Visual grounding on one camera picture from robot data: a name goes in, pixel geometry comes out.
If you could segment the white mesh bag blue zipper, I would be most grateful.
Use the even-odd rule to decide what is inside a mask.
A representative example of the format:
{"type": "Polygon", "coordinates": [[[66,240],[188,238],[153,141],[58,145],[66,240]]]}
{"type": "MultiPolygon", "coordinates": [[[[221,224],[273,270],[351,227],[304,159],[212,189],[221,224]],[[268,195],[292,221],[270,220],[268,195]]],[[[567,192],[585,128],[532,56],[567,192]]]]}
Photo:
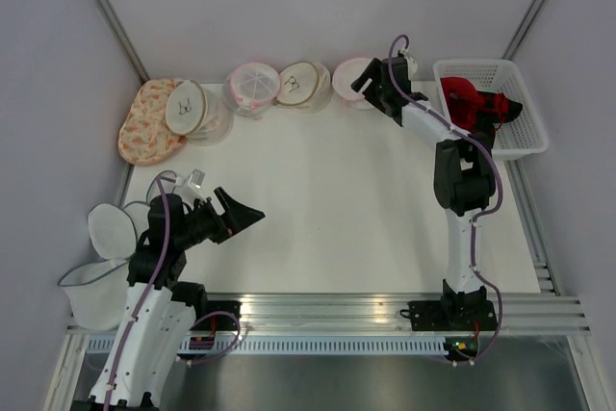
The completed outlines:
{"type": "Polygon", "coordinates": [[[94,261],[67,271],[58,287],[66,295],[74,322],[81,328],[116,328],[125,310],[129,259],[146,228],[149,202],[160,193],[173,193],[185,179],[164,170],[150,183],[146,196],[122,207],[100,203],[90,210],[87,226],[94,261]]]}

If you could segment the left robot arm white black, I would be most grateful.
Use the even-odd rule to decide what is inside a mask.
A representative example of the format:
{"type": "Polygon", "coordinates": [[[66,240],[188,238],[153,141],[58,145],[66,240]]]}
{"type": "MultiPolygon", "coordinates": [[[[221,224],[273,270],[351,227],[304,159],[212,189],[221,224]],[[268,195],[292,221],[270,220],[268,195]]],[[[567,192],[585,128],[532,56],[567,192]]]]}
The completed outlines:
{"type": "Polygon", "coordinates": [[[265,218],[265,213],[216,188],[211,198],[186,207],[176,193],[160,192],[149,203],[147,229],[129,261],[124,313],[112,349],[85,400],[73,410],[157,410],[177,352],[190,330],[215,318],[242,330],[236,312],[219,310],[203,285],[181,280],[186,253],[205,241],[222,244],[265,218]]]}

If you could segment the red bra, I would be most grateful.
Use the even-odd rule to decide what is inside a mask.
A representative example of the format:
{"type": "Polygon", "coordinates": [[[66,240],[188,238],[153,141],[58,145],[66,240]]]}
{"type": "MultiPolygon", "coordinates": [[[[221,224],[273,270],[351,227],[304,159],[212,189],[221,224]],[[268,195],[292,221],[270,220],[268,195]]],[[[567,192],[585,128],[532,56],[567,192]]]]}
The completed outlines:
{"type": "Polygon", "coordinates": [[[480,104],[479,91],[461,77],[446,77],[440,80],[451,121],[458,127],[475,133],[475,112],[480,104]]]}

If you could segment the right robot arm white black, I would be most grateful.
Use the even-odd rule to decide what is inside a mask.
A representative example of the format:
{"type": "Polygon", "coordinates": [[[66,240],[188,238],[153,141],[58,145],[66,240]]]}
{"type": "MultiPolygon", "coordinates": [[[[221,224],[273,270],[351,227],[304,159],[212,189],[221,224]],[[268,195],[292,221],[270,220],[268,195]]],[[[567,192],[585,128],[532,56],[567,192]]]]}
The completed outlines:
{"type": "Polygon", "coordinates": [[[479,218],[494,194],[501,194],[491,148],[481,135],[451,125],[426,97],[415,100],[397,77],[407,75],[402,57],[371,59],[351,88],[397,125],[434,144],[433,190],[448,222],[449,261],[435,300],[413,300],[400,314],[416,331],[497,331],[500,319],[478,270],[479,218]]]}

